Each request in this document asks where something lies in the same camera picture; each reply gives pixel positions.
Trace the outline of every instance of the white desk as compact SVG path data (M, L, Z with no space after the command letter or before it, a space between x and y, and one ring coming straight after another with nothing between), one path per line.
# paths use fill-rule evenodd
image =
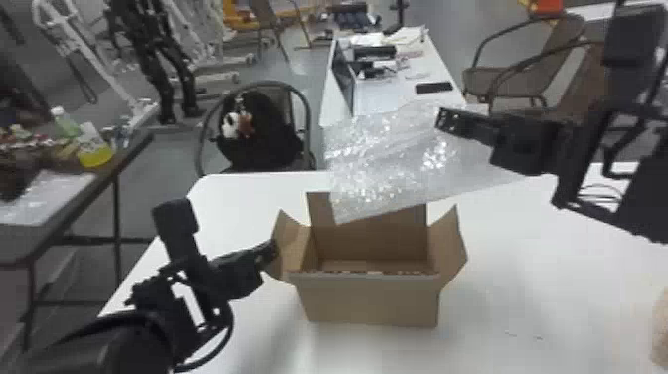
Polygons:
M325 77L325 88L322 93L322 103L320 105L321 127L330 126L340 120L351 117L350 110L341 94L341 90L336 83L332 73L332 57L334 56L334 45L332 42L329 51L329 60L327 62L327 76ZM452 74L440 57L436 46L431 37L426 36L423 43L424 54L421 57L410 59L411 67L399 72L399 75L388 82L357 82L355 95L381 95L383 92L395 92L402 96L399 102L408 103L414 99L438 99L445 105L465 105L466 100L461 94L461 90L454 81ZM406 75L429 72L426 78L407 80ZM416 94L416 84L449 81L452 83L453 90L443 93ZM373 108L362 108L365 114L374 112Z
M201 252L266 240L279 208L308 223L304 192L326 186L324 172L200 180L188 196ZM556 210L554 187L533 178L429 205L433 218L459 204L469 253L441 295L437 329L313 324L291 285L265 277L233 303L228 347L195 373L655 372L650 315L668 285L668 248ZM132 285L166 262L154 242L103 313L122 309Z
M668 5L666 0L629 0L625 5L641 5L641 4L664 4ZM595 22L607 20L612 18L614 12L614 2L582 5L578 7L566 8L566 12L578 14L582 16L587 22Z

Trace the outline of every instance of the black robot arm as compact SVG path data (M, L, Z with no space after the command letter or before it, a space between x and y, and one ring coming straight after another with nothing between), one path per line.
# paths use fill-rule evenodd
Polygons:
M664 54L655 67L655 50L664 29L663 5L621 6L608 25L602 64L607 70L607 96L593 104L582 123L551 121L517 113L483 116L460 110L442 109L436 127L455 136L478 140L492 147L490 163L516 173L534 176L554 174L558 186L552 204L560 209L594 218L651 241L668 243L668 116L654 104L668 65ZM628 72L653 70L654 79L643 103L635 102L642 90L642 75ZM631 82L622 82L631 76ZM635 118L635 124L612 129L620 117ZM619 153L627 148L652 122L660 129L652 152L641 158L634 172L614 171ZM621 134L612 144L603 138L609 132ZM625 192L592 200L583 193L585 177L602 156L602 176L627 180Z
M261 271L277 256L275 243L207 261L193 237L198 225L188 200L163 204L153 210L153 217L171 262L132 288L125 304L134 310L101 317L46 349L29 352L17 373L178 373L220 353L234 326L228 302L247 297L262 285ZM196 325L185 300L176 297L175 283L193 291L203 323ZM185 363L223 331L216 348Z

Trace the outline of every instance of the plastic bottle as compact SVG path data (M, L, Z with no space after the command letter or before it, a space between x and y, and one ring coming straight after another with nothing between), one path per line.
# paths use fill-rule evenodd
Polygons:
M82 130L77 123L72 120L70 115L65 112L62 106L52 108L51 115L54 117L56 125L61 129L65 137L74 138L82 135Z
M83 167L97 167L113 157L111 147L99 136L97 129L90 122L80 126L81 136L77 138L79 151L77 157Z

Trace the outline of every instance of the box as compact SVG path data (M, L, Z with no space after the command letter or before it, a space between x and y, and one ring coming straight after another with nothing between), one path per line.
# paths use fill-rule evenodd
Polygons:
M467 260L456 207L430 227L426 205L335 225L307 194L311 227L281 211L269 273L294 284L311 321L436 327L441 290Z

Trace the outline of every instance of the stuffed animal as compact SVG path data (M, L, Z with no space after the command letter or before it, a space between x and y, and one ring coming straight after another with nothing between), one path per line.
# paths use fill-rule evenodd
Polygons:
M303 149L301 139L274 102L248 91L224 99L219 117L219 150L231 171L272 171L289 166Z
M239 139L239 136L249 138L255 134L252 126L252 114L243 112L241 114L231 111L221 121L221 134L225 139Z

